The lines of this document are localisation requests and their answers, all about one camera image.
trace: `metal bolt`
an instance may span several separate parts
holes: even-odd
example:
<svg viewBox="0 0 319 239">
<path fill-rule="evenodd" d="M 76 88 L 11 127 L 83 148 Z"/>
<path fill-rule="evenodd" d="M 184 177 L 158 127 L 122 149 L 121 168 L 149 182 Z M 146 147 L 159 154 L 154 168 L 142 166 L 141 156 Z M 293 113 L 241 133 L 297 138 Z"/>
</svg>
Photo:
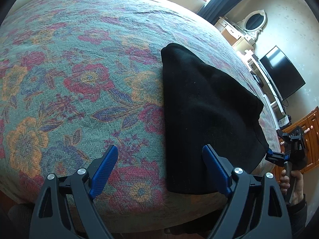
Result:
<svg viewBox="0 0 319 239">
<path fill-rule="evenodd" d="M 48 176 L 47 176 L 47 179 L 48 180 L 52 180 L 54 178 L 54 174 L 53 173 L 50 173 Z"/>
<path fill-rule="evenodd" d="M 266 177 L 269 179 L 272 179 L 274 177 L 274 175 L 271 172 L 267 172 Z"/>
<path fill-rule="evenodd" d="M 242 172 L 243 172 L 242 168 L 239 168 L 239 167 L 236 167 L 234 171 L 237 174 L 242 174 Z"/>
<path fill-rule="evenodd" d="M 87 171 L 84 168 L 78 170 L 78 174 L 82 175 L 85 174 Z"/>
</svg>

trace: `tv screen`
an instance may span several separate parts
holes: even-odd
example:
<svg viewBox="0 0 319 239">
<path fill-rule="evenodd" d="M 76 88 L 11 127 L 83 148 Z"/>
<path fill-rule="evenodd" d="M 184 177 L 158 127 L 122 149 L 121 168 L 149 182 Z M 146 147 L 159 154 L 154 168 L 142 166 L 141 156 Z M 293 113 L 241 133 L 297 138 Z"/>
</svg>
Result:
<svg viewBox="0 0 319 239">
<path fill-rule="evenodd" d="M 261 58 L 260 62 L 269 73 L 283 100 L 306 84 L 294 65 L 277 46 Z"/>
</svg>

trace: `oval mirror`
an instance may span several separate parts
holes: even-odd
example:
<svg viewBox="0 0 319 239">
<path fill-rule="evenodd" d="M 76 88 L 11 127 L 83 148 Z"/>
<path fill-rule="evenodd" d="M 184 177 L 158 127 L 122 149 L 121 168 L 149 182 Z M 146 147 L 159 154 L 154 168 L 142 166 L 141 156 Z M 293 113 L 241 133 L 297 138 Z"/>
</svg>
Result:
<svg viewBox="0 0 319 239">
<path fill-rule="evenodd" d="M 246 22 L 245 29 L 253 30 L 258 28 L 264 21 L 264 16 L 257 13 L 252 15 Z"/>
</svg>

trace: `blue gripper pad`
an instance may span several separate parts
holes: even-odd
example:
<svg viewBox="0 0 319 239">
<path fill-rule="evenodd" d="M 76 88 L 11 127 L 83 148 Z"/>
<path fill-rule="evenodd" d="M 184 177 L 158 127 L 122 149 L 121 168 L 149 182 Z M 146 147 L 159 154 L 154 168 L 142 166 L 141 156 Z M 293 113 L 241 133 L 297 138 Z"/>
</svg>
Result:
<svg viewBox="0 0 319 239">
<path fill-rule="evenodd" d="M 218 156 L 211 145 L 203 147 L 202 156 L 218 192 L 224 194 L 226 197 L 231 196 L 231 172 L 233 170 L 231 163 L 228 159 Z"/>
<path fill-rule="evenodd" d="M 108 148 L 107 151 L 105 152 L 107 155 L 102 157 L 102 162 L 91 179 L 91 189 L 89 191 L 89 197 L 91 199 L 94 199 L 102 193 L 108 177 L 110 176 L 117 161 L 117 147 L 112 146 L 111 148 Z"/>
</svg>

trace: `bed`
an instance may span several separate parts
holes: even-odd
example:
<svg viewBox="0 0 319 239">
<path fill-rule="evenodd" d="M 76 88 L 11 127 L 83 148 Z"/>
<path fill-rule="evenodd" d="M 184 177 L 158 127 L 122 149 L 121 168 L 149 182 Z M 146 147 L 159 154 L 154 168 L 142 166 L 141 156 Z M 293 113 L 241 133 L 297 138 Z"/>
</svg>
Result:
<svg viewBox="0 0 319 239">
<path fill-rule="evenodd" d="M 171 227 L 224 205 L 219 193 L 165 188 L 164 46 L 182 44 L 264 101 L 214 26 L 166 0 L 33 0 L 7 16 L 0 39 L 0 189 L 9 197 L 34 202 L 49 173 L 70 175 L 114 144 L 118 162 L 95 199 L 110 232 Z M 259 122 L 279 150 L 266 107 Z M 262 160 L 254 173 L 272 168 Z"/>
</svg>

